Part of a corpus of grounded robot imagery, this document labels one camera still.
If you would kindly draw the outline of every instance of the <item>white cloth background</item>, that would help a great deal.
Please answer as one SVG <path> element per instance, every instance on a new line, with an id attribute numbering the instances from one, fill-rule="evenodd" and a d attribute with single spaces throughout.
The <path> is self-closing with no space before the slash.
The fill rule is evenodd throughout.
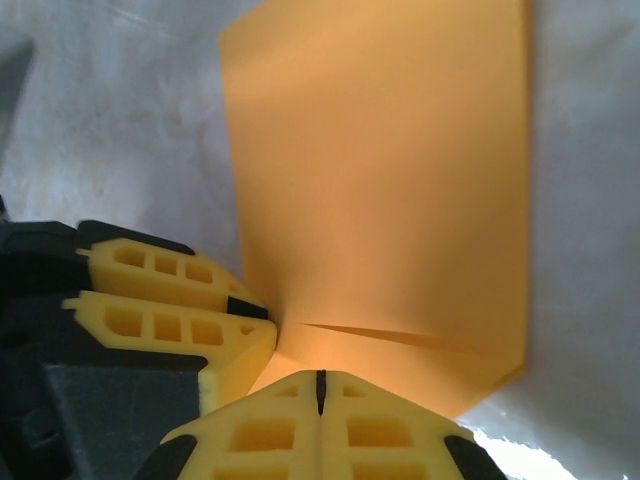
<path id="1" fill-rule="evenodd" d="M 0 0 L 38 46 L 0 160 L 13 219 L 101 219 L 240 272 L 216 35 L 258 1 Z M 639 20 L 535 2 L 529 372 L 460 419 L 514 479 L 640 478 Z"/>

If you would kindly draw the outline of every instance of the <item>rectangular cutout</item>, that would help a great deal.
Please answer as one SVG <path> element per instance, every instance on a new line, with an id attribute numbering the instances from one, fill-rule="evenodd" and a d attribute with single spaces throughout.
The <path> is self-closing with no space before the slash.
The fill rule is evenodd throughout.
<path id="1" fill-rule="evenodd" d="M 286 466 L 219 468 L 213 474 L 213 480 L 288 480 L 288 478 L 289 468 Z"/>
<path id="2" fill-rule="evenodd" d="M 213 282 L 213 274 L 211 270 L 197 263 L 187 262 L 185 266 L 185 276 L 189 280 L 195 280 L 196 282 L 211 283 Z"/>
<path id="3" fill-rule="evenodd" d="M 155 314 L 153 316 L 153 332 L 156 340 L 179 342 L 182 339 L 180 335 L 180 317 L 164 313 Z"/>
<path id="4" fill-rule="evenodd" d="M 388 415 L 353 417 L 347 421 L 351 447 L 411 447 L 413 442 L 404 420 Z"/>
<path id="5" fill-rule="evenodd" d="M 217 322 L 200 318 L 191 319 L 191 341 L 205 345 L 222 345 L 224 337 Z"/>
<path id="6" fill-rule="evenodd" d="M 123 337 L 142 336 L 142 312 L 124 308 L 108 308 L 104 321 L 109 330 Z"/>
<path id="7" fill-rule="evenodd" d="M 420 463 L 361 463 L 351 466 L 353 480 L 428 480 Z"/>
<path id="8" fill-rule="evenodd" d="M 231 440 L 232 452 L 291 450 L 296 422 L 290 418 L 246 420 L 236 427 Z"/>
<path id="9" fill-rule="evenodd" d="M 120 247 L 114 252 L 113 258 L 118 263 L 132 267 L 144 267 L 144 252 L 136 248 Z"/>
<path id="10" fill-rule="evenodd" d="M 175 275 L 178 271 L 178 262 L 175 258 L 156 255 L 154 268 L 156 272 Z"/>

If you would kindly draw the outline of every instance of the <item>yellow 3d-printed part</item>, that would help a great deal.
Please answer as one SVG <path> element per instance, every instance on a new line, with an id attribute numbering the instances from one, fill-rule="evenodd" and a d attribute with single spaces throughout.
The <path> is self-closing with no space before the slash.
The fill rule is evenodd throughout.
<path id="1" fill-rule="evenodd" d="M 527 37 L 524 0 L 268 0 L 221 34 L 245 279 L 280 366 L 447 416 L 522 372 Z"/>
<path id="2" fill-rule="evenodd" d="M 202 254 L 187 255 L 126 238 L 80 250 L 94 289 L 155 302 L 226 311 L 229 296 L 263 306 L 230 273 Z"/>
<path id="3" fill-rule="evenodd" d="M 227 315 L 96 292 L 64 302 L 76 321 L 107 348 L 199 355 L 200 412 L 247 394 L 276 342 L 268 320 Z"/>
<path id="4" fill-rule="evenodd" d="M 465 428 L 341 372 L 320 415 L 317 387 L 298 372 L 172 431 L 197 439 L 179 480 L 464 480 L 445 439 Z"/>

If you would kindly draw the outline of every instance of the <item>orange paper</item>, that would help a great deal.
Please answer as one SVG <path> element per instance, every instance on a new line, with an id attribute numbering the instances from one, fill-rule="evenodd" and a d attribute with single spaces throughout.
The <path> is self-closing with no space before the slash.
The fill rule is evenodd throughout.
<path id="1" fill-rule="evenodd" d="M 270 0 L 220 37 L 245 278 L 279 355 L 453 416 L 522 371 L 520 0 Z"/>

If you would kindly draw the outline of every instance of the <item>orange sheet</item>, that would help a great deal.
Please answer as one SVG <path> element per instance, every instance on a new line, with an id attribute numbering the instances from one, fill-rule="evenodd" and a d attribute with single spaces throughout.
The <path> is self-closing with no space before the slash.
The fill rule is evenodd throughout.
<path id="1" fill-rule="evenodd" d="M 441 414 L 524 367 L 521 0 L 270 0 L 220 37 L 245 278 L 279 355 Z"/>

